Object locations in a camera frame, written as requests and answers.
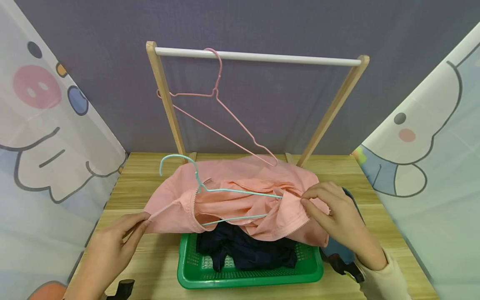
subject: clothes hanger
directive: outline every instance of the clothes hanger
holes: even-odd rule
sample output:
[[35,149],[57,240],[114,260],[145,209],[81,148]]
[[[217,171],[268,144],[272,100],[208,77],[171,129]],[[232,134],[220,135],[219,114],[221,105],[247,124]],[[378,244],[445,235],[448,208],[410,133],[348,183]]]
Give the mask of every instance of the clothes hanger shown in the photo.
[[[189,114],[188,112],[184,111],[183,109],[177,107],[176,105],[173,105],[174,108],[178,109],[179,111],[183,112],[184,114],[186,114],[187,116],[189,116],[190,118],[194,119],[195,121],[199,122],[200,124],[202,124],[203,126],[205,126],[206,128],[210,129],[211,131],[215,132],[216,134],[220,135],[221,137],[223,137],[224,139],[226,139],[227,141],[233,143],[234,145],[240,147],[241,149],[245,150],[246,152],[250,153],[251,155],[257,157],[258,159],[264,161],[265,163],[273,166],[273,167],[276,167],[278,165],[278,159],[275,157],[275,155],[273,155],[272,152],[270,152],[270,150],[268,150],[267,147],[263,146],[263,145],[260,145],[257,143],[257,141],[255,140],[255,137],[253,136],[253,134],[245,127],[245,125],[243,125],[243,123],[233,114],[233,112],[230,111],[230,109],[227,108],[227,106],[225,106],[225,104],[223,104],[222,101],[220,101],[220,99],[218,98],[218,84],[220,83],[220,77],[222,75],[222,69],[223,69],[223,63],[222,63],[222,59],[220,58],[220,55],[212,48],[205,48],[204,50],[209,50],[211,52],[213,52],[216,57],[218,58],[218,61],[220,62],[220,69],[218,70],[218,77],[216,79],[216,82],[215,82],[215,87],[213,88],[212,90],[212,93],[211,94],[193,94],[193,93],[176,93],[176,94],[173,94],[170,92],[170,95],[172,97],[176,97],[176,96],[200,96],[200,97],[213,97],[215,95],[215,99],[217,100],[218,103],[220,103],[221,106],[223,106],[223,108],[235,119],[235,121],[237,121],[240,126],[242,126],[242,128],[248,133],[248,135],[252,138],[253,140],[253,143],[255,145],[257,145],[258,147],[260,148],[263,148],[265,149],[274,159],[275,159],[275,164],[271,164],[269,163],[268,161],[264,160],[263,158],[261,158],[260,156],[254,154],[253,152],[251,152],[250,150],[246,149],[245,147],[239,145],[238,143],[234,142],[233,140],[227,138],[226,136],[224,136],[223,134],[219,133],[218,131],[216,131],[215,129],[213,129],[212,127],[208,126],[207,124],[203,123],[202,121],[200,121],[199,119],[195,118],[194,116],[192,116],[191,114]],[[160,91],[157,90],[156,91],[156,95],[161,99],[162,97],[160,96]]]
[[[169,158],[169,157],[183,157],[187,160],[189,160],[191,163],[193,163],[193,166],[195,167],[195,178],[197,179],[197,182],[198,182],[198,187],[197,187],[197,193],[200,193],[201,191],[201,188],[203,188],[205,191],[207,192],[220,192],[220,191],[227,191],[227,192],[239,192],[239,193],[243,193],[243,194],[251,194],[251,195],[260,195],[260,196],[268,196],[268,197],[275,197],[275,198],[283,198],[283,196],[277,196],[277,195],[271,195],[271,194],[265,194],[265,193],[260,193],[260,192],[246,192],[246,191],[239,191],[239,190],[231,190],[231,189],[208,189],[204,184],[203,182],[200,180],[200,177],[198,175],[198,167],[197,167],[197,164],[195,163],[195,161],[193,159],[191,159],[190,157],[188,156],[185,156],[185,155],[181,155],[181,154],[170,154],[170,155],[167,155],[165,156],[164,158],[162,158],[162,160],[160,161],[160,176],[162,176],[162,167],[163,167],[163,162],[165,161],[165,159]],[[170,207],[170,205],[172,204],[169,204],[167,205],[166,207],[164,207],[163,209],[161,209],[160,211],[154,213],[153,215],[150,216],[149,219],[159,215],[161,212],[163,212],[165,209],[167,209],[168,207]],[[259,218],[259,217],[263,217],[263,216],[266,216],[265,215],[256,215],[256,216],[240,216],[240,217],[235,217],[235,218],[228,218],[228,219],[223,219],[223,220],[218,220],[218,221],[214,221],[214,222],[209,222],[209,223],[205,223],[205,224],[202,224],[202,226],[205,226],[205,225],[210,225],[210,224],[215,224],[215,223],[220,223],[220,222],[225,222],[225,221],[230,221],[230,220],[240,220],[240,219],[251,219],[251,218]]]

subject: pink cheek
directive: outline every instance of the pink cheek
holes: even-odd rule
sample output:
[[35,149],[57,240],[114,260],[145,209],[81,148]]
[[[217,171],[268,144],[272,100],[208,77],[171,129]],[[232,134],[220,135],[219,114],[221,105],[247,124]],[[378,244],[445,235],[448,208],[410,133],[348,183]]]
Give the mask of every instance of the pink cheek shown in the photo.
[[413,142],[415,141],[415,132],[413,132],[412,130],[410,129],[402,129],[398,132],[398,137],[400,138],[400,140],[404,141],[404,142],[407,142],[407,143],[410,143],[410,142]]
[[21,67],[13,77],[13,89],[20,100],[35,108],[52,108],[61,101],[57,80],[40,66]]

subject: cartoon eye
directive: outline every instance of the cartoon eye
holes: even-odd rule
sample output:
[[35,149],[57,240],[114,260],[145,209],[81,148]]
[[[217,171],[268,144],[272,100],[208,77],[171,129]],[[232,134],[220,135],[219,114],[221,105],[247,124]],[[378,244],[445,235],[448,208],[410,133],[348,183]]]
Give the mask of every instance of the cartoon eye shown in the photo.
[[406,114],[404,114],[403,112],[399,112],[397,113],[395,118],[393,118],[393,122],[395,122],[395,124],[397,125],[400,125],[400,124],[403,124],[403,122],[405,122],[406,119],[407,119]]
[[42,50],[40,50],[40,47],[34,42],[28,42],[27,48],[30,54],[32,54],[34,57],[38,59],[42,58]]

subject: pink wire hanger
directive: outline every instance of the pink wire hanger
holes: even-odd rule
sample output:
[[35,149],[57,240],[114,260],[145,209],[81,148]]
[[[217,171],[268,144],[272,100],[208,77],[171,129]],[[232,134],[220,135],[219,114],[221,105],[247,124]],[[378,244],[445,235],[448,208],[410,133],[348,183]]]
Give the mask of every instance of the pink wire hanger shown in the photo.
[[[240,147],[241,149],[245,150],[246,152],[250,153],[251,155],[257,157],[258,159],[264,161],[265,163],[275,167],[278,165],[278,159],[275,157],[275,155],[273,155],[272,152],[270,152],[270,150],[268,150],[267,147],[263,146],[263,145],[260,145],[257,143],[257,141],[255,140],[255,137],[253,136],[253,134],[250,133],[250,131],[245,127],[245,125],[243,125],[242,122],[240,122],[240,120],[230,111],[230,109],[228,109],[225,104],[222,103],[222,101],[220,101],[220,99],[218,99],[218,84],[220,83],[220,77],[222,75],[222,68],[223,68],[223,64],[222,64],[222,59],[220,58],[220,55],[212,48],[205,48],[204,50],[209,50],[211,52],[213,52],[216,57],[218,58],[218,61],[220,62],[220,69],[218,70],[218,77],[216,79],[216,82],[215,82],[215,87],[213,88],[212,90],[212,93],[207,95],[207,94],[192,94],[192,93],[176,93],[176,94],[172,94],[170,92],[170,95],[172,95],[172,97],[176,97],[176,96],[200,96],[200,97],[213,97],[214,95],[216,96],[216,100],[218,103],[220,103],[221,106],[223,106],[223,108],[228,111],[228,113],[242,126],[242,128],[248,133],[248,135],[252,138],[253,140],[253,143],[257,146],[259,146],[260,148],[263,148],[265,149],[274,159],[275,159],[275,164],[272,165],[271,163],[269,163],[268,161],[264,160],[263,158],[261,158],[260,156],[258,156],[257,154],[254,154],[253,152],[251,152],[250,150],[246,149],[245,147],[239,145],[238,143],[234,142],[233,140],[227,138],[226,136],[224,136],[223,134],[219,133],[218,131],[216,131],[215,129],[213,129],[212,127],[208,126],[207,124],[203,123],[202,121],[200,121],[199,119],[195,118],[194,116],[192,116],[191,114],[189,114],[188,112],[184,111],[183,109],[179,108],[178,106],[176,105],[173,105],[174,108],[178,109],[179,111],[183,112],[184,114],[186,114],[187,116],[189,116],[190,118],[194,119],[195,121],[199,122],[200,124],[202,124],[203,126],[205,126],[206,128],[210,129],[211,131],[215,132],[216,134],[220,135],[221,137],[223,137],[224,139],[226,139],[227,141],[235,144],[236,146]],[[157,89],[156,91],[156,95],[161,99],[162,97],[160,96],[160,91]]]

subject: white rod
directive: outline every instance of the white rod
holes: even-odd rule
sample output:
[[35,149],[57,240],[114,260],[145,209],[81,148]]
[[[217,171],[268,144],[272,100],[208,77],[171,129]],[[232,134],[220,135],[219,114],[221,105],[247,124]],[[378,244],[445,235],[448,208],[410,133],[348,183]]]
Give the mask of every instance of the white rod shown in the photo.
[[[336,58],[328,58],[328,57],[293,56],[293,55],[260,54],[260,53],[244,53],[244,52],[228,52],[228,51],[217,51],[217,52],[220,55],[220,57],[225,60],[269,61],[269,62],[303,63],[303,64],[311,64],[311,65],[350,66],[350,67],[359,66],[361,63],[360,60],[336,59]],[[179,57],[216,59],[215,54],[208,50],[156,47],[155,53],[159,56],[179,56]]]

